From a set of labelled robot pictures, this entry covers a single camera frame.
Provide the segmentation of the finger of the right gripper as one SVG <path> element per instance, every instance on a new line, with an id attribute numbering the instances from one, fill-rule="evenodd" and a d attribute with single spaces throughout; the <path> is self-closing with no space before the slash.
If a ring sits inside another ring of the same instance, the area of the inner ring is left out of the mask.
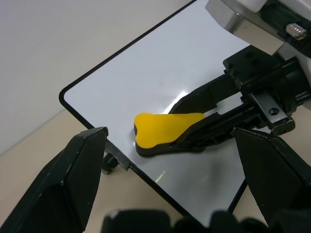
<path id="1" fill-rule="evenodd" d="M 206 147 L 221 144 L 231 138 L 233 129 L 263 128 L 267 126 L 261 111 L 251 103 L 244 103 L 222 115 L 214 113 L 188 127 L 174 142 L 170 152 L 202 152 Z"/>
<path id="2" fill-rule="evenodd" d="M 169 113 L 206 113 L 216 108 L 217 103 L 237 93 L 238 88 L 231 76 L 223 74 L 182 97 Z"/>

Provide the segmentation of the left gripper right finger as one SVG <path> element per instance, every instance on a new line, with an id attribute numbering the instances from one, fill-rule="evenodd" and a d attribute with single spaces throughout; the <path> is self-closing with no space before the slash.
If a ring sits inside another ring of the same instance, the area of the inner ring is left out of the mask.
<path id="1" fill-rule="evenodd" d="M 311 166 L 282 138 L 242 128 L 233 136 L 246 182 L 269 226 L 281 211 L 311 211 Z"/>

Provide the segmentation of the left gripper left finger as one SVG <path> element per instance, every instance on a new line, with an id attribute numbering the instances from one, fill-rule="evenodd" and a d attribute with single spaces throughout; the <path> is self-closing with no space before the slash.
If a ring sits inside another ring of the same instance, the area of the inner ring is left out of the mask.
<path id="1" fill-rule="evenodd" d="M 75 135 L 31 183 L 0 233 L 83 233 L 95 201 L 107 127 Z"/>

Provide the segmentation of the yellow and black eraser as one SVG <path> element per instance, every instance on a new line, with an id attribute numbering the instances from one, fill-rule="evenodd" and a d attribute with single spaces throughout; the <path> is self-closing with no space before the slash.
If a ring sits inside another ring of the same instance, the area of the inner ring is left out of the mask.
<path id="1" fill-rule="evenodd" d="M 134 120 L 137 153 L 142 157 L 153 157 L 166 153 L 201 152 L 202 149 L 185 142 L 183 133 L 204 118 L 202 113 L 138 114 Z"/>

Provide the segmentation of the black-framed whiteboard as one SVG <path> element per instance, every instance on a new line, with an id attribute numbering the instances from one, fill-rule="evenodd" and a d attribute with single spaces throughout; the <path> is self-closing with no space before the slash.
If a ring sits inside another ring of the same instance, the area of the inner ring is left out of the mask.
<path id="1" fill-rule="evenodd" d="M 139 156 L 134 118 L 166 114 L 183 96 L 223 73 L 223 60 L 247 43 L 192 1 L 66 86 L 61 104 L 87 128 L 106 126 L 107 150 L 183 215 L 202 224 L 216 210 L 233 211 L 246 184 L 234 140 L 206 151 Z"/>

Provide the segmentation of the small metal whiteboard clip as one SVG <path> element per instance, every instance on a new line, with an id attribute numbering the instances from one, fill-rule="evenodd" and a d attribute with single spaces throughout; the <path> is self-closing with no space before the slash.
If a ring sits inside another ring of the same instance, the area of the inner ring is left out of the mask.
<path id="1" fill-rule="evenodd" d="M 110 174 L 120 165 L 125 171 L 130 168 L 130 160 L 109 140 L 105 143 L 105 152 L 102 163 L 102 173 Z"/>

